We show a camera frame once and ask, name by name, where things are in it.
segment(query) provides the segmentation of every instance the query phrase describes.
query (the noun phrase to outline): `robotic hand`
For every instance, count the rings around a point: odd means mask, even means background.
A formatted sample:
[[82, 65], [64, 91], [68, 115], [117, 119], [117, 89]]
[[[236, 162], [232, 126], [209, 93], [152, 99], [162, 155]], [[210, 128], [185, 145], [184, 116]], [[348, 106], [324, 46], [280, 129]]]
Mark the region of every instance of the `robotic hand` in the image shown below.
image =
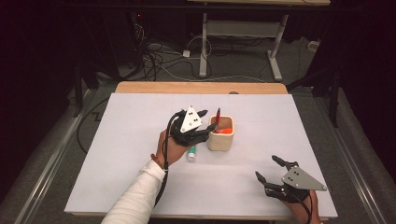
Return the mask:
[[201, 117], [205, 116], [207, 110], [195, 112], [190, 106], [187, 111], [181, 110], [175, 115], [178, 117], [173, 121], [170, 130], [171, 136], [183, 147], [194, 146], [198, 143], [205, 142], [209, 138], [209, 133], [213, 132], [217, 123], [213, 123], [205, 130], [196, 131], [202, 125]]
[[264, 185], [265, 194], [268, 197], [288, 203], [301, 203], [308, 197], [310, 189], [327, 190], [326, 186], [301, 169], [297, 161], [283, 161], [277, 156], [272, 156], [272, 159], [280, 166], [286, 166], [288, 172], [282, 177], [283, 186], [268, 183], [264, 176], [256, 172], [256, 176]]

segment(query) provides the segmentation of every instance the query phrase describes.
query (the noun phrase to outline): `human arm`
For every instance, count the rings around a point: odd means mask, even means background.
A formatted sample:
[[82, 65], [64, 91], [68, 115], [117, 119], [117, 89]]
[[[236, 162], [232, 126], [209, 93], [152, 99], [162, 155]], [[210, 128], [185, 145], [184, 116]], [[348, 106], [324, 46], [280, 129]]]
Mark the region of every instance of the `human arm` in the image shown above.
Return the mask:
[[[310, 224], [320, 224], [321, 221], [319, 219], [319, 214], [318, 214], [318, 196], [314, 190], [310, 190], [309, 192], [310, 197], [306, 197], [304, 200], [304, 204], [306, 207], [311, 210], [311, 199], [312, 199], [312, 219]], [[293, 213], [294, 217], [296, 220], [301, 223], [305, 224], [308, 221], [308, 214], [306, 213], [305, 209], [300, 203], [287, 203], [284, 201], [281, 201], [283, 204], [285, 204], [289, 210]]]
[[[113, 205], [103, 219], [102, 224], [146, 224], [149, 222], [149, 216], [154, 208], [155, 199], [165, 176], [165, 171], [160, 167], [163, 164], [163, 141], [165, 136], [166, 132], [161, 132], [158, 141], [156, 156], [160, 164], [151, 160], [142, 167], [137, 178]], [[188, 148], [176, 144], [175, 140], [170, 137], [168, 139], [169, 165], [178, 161]]]

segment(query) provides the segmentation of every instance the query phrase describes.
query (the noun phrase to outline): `cup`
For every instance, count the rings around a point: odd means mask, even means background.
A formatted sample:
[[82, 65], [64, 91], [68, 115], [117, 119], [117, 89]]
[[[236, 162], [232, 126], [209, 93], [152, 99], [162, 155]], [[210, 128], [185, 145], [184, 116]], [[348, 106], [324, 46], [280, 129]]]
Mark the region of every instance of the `cup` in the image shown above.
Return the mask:
[[[216, 122], [216, 116], [212, 116], [209, 119], [209, 125]], [[213, 151], [228, 151], [231, 148], [233, 142], [233, 132], [235, 127], [233, 126], [233, 118], [229, 116], [220, 116], [218, 128], [209, 133], [209, 139], [207, 139], [207, 146]]]

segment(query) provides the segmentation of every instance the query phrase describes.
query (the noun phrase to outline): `desk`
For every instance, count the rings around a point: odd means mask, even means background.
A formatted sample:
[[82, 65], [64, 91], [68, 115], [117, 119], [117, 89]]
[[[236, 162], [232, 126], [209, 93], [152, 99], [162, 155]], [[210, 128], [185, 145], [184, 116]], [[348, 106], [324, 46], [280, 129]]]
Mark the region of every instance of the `desk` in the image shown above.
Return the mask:
[[[236, 3], [236, 4], [262, 4], [262, 5], [285, 5], [311, 7], [328, 6], [330, 0], [189, 0], [192, 2], [208, 3]], [[274, 47], [267, 51], [267, 57], [276, 81], [281, 81], [279, 66], [276, 62], [276, 53], [285, 31], [286, 22], [289, 15], [283, 15], [281, 22], [255, 22], [255, 21], [210, 21], [207, 13], [204, 13], [202, 31], [202, 49], [200, 58], [200, 77], [206, 77], [207, 49], [206, 38], [208, 35], [233, 35], [233, 36], [255, 36], [255, 37], [274, 37]]]
[[[156, 150], [157, 136], [167, 121], [188, 105], [209, 111], [204, 127], [218, 107], [224, 115], [232, 115], [233, 146], [214, 152], [202, 143], [197, 145], [195, 162], [181, 158], [173, 164], [153, 217], [291, 218], [281, 202], [265, 196], [254, 174], [259, 171], [269, 182], [281, 183], [287, 171], [272, 161], [272, 155], [298, 161], [325, 184], [292, 97], [282, 84], [124, 82], [108, 102], [65, 212], [89, 216], [108, 212]], [[336, 217], [329, 192], [318, 192], [318, 198], [320, 216]]]

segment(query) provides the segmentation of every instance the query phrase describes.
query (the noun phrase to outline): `white sleeve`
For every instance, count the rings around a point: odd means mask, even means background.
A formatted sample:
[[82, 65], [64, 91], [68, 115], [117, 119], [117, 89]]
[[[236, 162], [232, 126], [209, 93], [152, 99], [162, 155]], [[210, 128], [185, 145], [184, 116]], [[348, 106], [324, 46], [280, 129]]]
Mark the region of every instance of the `white sleeve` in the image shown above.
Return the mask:
[[165, 171], [155, 161], [149, 161], [107, 213], [102, 224], [147, 224], [164, 176]]

